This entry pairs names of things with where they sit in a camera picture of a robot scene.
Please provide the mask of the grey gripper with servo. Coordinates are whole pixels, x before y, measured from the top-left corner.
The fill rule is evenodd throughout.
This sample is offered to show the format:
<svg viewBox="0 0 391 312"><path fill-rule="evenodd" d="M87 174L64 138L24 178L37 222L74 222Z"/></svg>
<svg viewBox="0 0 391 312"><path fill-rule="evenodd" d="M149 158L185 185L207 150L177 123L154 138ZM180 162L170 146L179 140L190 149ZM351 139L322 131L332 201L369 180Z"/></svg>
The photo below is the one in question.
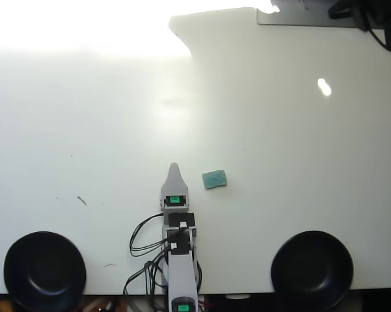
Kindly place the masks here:
<svg viewBox="0 0 391 312"><path fill-rule="evenodd" d="M187 202L188 186L183 180L180 167L173 162L169 167L169 172L163 186L161 194L166 195L161 199L162 211L187 211L189 204Z"/></svg>

